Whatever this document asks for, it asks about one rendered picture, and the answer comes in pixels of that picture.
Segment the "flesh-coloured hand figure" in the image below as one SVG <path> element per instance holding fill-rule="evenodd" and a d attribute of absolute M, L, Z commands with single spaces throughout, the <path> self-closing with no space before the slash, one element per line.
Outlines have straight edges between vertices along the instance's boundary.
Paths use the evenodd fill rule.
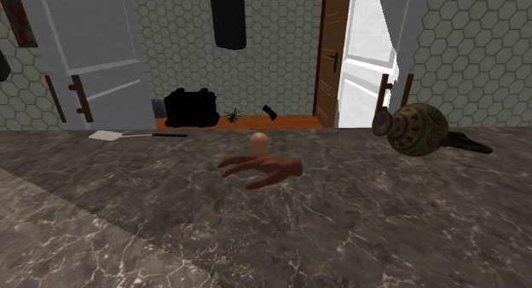
<path fill-rule="evenodd" d="M 285 157 L 268 154 L 243 154 L 224 159 L 217 167 L 230 166 L 222 173 L 227 177 L 245 170 L 258 170 L 264 177 L 250 181 L 245 185 L 246 190 L 255 190 L 280 183 L 291 176 L 301 176 L 304 165 L 301 158 Z"/>

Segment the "black bag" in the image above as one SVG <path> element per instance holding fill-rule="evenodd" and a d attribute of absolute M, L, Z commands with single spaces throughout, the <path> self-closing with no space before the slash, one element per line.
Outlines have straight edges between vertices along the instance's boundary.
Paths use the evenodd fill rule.
<path fill-rule="evenodd" d="M 204 128 L 217 125 L 221 116 L 217 112 L 216 99 L 215 93 L 207 88 L 193 92 L 176 89 L 164 98 L 165 126 Z"/>

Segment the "brown wooden door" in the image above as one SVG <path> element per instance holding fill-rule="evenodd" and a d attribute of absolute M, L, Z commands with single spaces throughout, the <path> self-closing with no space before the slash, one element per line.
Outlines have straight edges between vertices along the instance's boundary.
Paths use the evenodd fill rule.
<path fill-rule="evenodd" d="M 335 126 L 350 0 L 322 0 L 313 115 L 324 128 Z"/>

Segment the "black hanging cylinder shape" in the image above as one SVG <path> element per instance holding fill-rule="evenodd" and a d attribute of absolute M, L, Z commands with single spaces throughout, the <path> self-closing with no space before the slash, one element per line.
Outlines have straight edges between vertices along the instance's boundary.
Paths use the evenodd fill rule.
<path fill-rule="evenodd" d="M 246 47 L 245 0 L 211 0 L 216 46 L 241 50 Z"/>

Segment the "patterned ceramic vase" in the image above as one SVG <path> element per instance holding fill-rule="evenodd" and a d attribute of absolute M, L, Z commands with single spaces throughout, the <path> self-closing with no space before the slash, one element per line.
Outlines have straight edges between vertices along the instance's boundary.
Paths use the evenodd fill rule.
<path fill-rule="evenodd" d="M 436 108 L 413 103 L 390 114 L 378 112 L 372 131 L 386 136 L 390 146 L 400 154 L 421 157 L 438 150 L 448 137 L 448 121 Z"/>

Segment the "black rounded wall object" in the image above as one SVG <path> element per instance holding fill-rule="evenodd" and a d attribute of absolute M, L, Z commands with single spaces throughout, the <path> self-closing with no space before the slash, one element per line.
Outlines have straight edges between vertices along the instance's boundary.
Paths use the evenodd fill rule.
<path fill-rule="evenodd" d="M 0 83 L 5 82 L 9 78 L 10 74 L 11 74 L 11 67 L 5 55 L 0 50 Z"/>

